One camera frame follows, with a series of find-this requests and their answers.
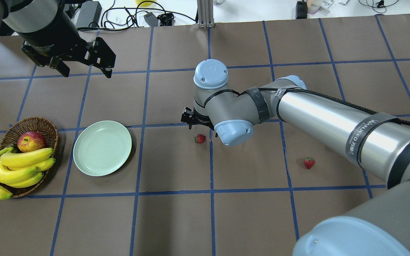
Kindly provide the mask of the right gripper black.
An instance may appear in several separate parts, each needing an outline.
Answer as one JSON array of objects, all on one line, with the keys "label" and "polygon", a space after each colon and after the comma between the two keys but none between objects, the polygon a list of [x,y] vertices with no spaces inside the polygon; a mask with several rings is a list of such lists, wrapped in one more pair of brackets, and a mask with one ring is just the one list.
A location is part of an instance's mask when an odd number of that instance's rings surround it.
[{"label": "right gripper black", "polygon": [[181,115],[181,123],[185,123],[188,125],[189,130],[192,130],[192,126],[194,125],[202,125],[210,128],[211,130],[214,129],[214,125],[209,116],[204,116],[194,110],[191,110],[188,107],[185,107],[183,113]]}]

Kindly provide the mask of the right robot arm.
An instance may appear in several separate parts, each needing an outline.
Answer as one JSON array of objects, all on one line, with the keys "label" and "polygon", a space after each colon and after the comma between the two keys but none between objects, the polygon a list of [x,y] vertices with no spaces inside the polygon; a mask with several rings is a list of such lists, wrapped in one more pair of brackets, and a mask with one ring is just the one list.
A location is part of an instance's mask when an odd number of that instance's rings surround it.
[{"label": "right robot arm", "polygon": [[410,256],[410,121],[307,89],[295,75],[237,93],[216,59],[195,68],[194,106],[181,122],[204,125],[226,146],[244,143],[272,118],[322,143],[386,184],[386,192],[324,220],[295,244],[294,256]]}]

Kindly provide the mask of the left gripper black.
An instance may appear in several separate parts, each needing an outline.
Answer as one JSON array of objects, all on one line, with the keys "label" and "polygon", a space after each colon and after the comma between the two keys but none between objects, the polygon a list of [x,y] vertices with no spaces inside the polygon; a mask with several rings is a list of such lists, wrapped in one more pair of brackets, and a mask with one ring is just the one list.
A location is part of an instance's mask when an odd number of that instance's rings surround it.
[{"label": "left gripper black", "polygon": [[65,61],[93,65],[110,79],[116,54],[101,37],[86,42],[67,14],[58,7],[24,7],[15,12],[15,31],[24,39],[21,51],[39,67],[46,65],[63,77]]}]

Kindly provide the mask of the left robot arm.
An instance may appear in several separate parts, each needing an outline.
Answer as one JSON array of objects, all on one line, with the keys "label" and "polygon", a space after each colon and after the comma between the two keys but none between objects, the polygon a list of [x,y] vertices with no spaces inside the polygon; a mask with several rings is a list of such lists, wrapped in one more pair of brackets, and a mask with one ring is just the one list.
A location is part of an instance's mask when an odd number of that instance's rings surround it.
[{"label": "left robot arm", "polygon": [[101,70],[111,78],[116,54],[101,37],[91,42],[57,0],[0,0],[0,28],[6,24],[24,39],[22,52],[38,67],[49,67],[63,77],[70,75],[66,62],[77,62]]}]

